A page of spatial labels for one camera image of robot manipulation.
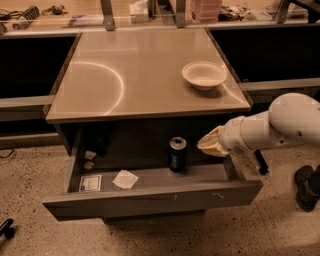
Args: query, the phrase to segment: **soda can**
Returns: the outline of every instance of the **soda can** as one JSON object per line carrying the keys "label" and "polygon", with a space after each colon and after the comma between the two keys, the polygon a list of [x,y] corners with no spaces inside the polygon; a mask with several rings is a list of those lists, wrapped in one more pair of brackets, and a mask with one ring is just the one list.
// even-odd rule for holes
{"label": "soda can", "polygon": [[180,172],[186,166],[187,141],[174,137],[169,142],[168,167],[173,172]]}

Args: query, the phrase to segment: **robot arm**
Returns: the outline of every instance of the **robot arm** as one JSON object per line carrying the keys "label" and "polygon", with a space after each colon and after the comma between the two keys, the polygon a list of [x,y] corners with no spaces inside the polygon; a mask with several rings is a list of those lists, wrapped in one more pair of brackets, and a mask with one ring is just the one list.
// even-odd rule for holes
{"label": "robot arm", "polygon": [[303,94],[288,93],[276,98],[268,111],[216,127],[198,142],[198,148],[224,157],[305,143],[320,145],[320,103]]}

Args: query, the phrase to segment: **black wheel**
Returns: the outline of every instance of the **black wheel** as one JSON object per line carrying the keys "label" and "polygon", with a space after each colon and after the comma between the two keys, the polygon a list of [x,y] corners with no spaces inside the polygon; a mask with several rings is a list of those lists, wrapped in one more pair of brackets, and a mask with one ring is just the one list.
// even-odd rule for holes
{"label": "black wheel", "polygon": [[15,233],[14,228],[8,228],[8,230],[6,230],[6,232],[4,233],[4,236],[7,239],[11,239],[12,237],[14,237],[14,233]]}

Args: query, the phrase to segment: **bowl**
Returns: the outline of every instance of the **bowl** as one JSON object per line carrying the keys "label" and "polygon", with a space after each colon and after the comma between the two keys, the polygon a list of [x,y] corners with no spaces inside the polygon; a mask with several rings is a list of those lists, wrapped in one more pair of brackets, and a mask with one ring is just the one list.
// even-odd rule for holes
{"label": "bowl", "polygon": [[208,91],[222,84],[227,79],[227,72],[215,63],[197,61],[184,66],[182,76],[196,89]]}

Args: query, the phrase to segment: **speckled floor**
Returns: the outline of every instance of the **speckled floor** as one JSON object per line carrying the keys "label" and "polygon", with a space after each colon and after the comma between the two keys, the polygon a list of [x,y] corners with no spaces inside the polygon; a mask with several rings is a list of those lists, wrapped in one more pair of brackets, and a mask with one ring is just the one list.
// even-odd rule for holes
{"label": "speckled floor", "polygon": [[0,220],[13,218],[16,229],[13,239],[0,238],[0,255],[319,255],[320,205],[311,213],[298,208],[293,174],[320,164],[320,149],[262,153],[266,176],[252,158],[241,160],[246,179],[264,184],[249,206],[106,225],[101,219],[58,222],[42,205],[44,196],[63,190],[63,146],[17,148],[0,159]]}

